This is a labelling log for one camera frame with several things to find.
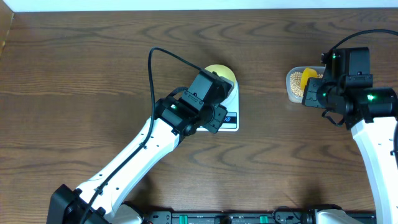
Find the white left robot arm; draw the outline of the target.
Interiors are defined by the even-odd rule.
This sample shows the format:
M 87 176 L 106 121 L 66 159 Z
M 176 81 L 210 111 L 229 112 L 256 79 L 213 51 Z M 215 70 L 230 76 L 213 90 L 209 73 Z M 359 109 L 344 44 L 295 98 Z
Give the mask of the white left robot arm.
M 75 190 L 61 185 L 51 196 L 47 223 L 111 223 L 138 182 L 187 136 L 217 133 L 225 104 L 238 90 L 235 74 L 221 65 L 201 69 L 190 87 L 159 99 L 139 134 L 102 170 Z

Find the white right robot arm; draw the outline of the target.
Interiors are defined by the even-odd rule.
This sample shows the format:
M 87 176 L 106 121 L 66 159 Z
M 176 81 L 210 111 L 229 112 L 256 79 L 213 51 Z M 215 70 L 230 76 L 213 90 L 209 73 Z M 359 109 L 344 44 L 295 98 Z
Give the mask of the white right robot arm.
M 367 47 L 322 54 L 322 78 L 309 78 L 302 104 L 351 132 L 363 158 L 378 223 L 397 223 L 397 94 L 375 88 Z

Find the yellow plastic measuring scoop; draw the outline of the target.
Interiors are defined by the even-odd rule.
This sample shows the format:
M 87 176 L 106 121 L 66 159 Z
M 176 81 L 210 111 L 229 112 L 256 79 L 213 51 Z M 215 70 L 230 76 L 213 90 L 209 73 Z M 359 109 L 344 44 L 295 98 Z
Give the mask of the yellow plastic measuring scoop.
M 302 77 L 300 80 L 300 89 L 301 90 L 305 89 L 309 78 L 318 78 L 318 73 L 316 70 L 307 67 L 302 72 Z

